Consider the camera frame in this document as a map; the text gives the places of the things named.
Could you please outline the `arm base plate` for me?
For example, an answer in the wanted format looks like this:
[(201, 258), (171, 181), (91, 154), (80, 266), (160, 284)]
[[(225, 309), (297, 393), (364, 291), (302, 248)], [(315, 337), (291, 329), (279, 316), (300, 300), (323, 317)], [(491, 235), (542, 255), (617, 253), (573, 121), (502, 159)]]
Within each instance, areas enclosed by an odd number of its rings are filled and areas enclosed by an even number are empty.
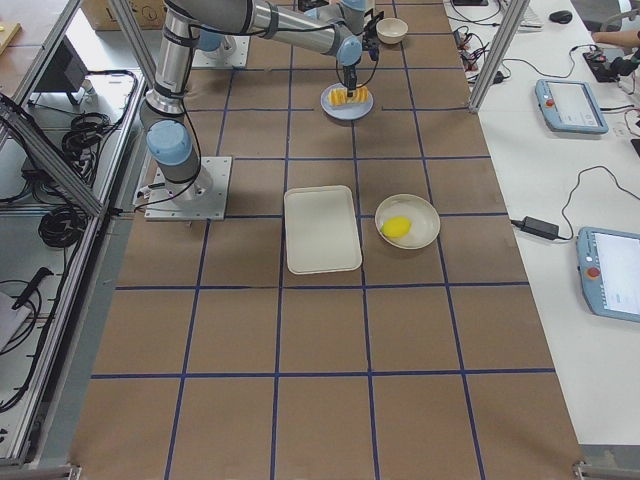
[(167, 183), (157, 168), (154, 181), (162, 186), (153, 189), (145, 200), (149, 206), (144, 207), (144, 218), (148, 221), (223, 221), (231, 169), (230, 156), (204, 157), (195, 183), (185, 193), (171, 199), (170, 193), (178, 193), (180, 189)]
[(247, 63), (249, 40), (238, 36), (209, 35), (200, 39), (192, 61), (193, 69), (244, 68)]

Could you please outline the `person's forearm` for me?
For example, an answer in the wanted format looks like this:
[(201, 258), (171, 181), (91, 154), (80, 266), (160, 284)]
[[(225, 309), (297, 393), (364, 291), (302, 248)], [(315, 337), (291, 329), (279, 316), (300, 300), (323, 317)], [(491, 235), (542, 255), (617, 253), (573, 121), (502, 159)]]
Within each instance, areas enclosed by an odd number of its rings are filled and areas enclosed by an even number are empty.
[(595, 43), (617, 45), (622, 48), (638, 48), (640, 46), (638, 30), (597, 31), (591, 34)]

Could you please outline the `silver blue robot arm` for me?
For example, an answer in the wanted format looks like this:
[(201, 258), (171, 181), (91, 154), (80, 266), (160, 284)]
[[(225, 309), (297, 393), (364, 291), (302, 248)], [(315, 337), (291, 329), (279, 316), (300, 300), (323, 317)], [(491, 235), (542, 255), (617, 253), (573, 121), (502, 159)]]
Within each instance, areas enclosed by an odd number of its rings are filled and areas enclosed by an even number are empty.
[(272, 39), (334, 57), (353, 93), (365, 7), (363, 1), (339, 1), (300, 13), (269, 1), (167, 2), (158, 64), (140, 117), (169, 199), (185, 205), (211, 185), (195, 130), (184, 124), (183, 98), (196, 52), (226, 67), (239, 55), (239, 38)]
[(338, 33), (328, 55), (339, 64), (357, 64), (363, 53), (379, 59), (377, 24), (385, 18), (372, 1), (298, 1), (297, 8), (321, 23), (335, 24)]

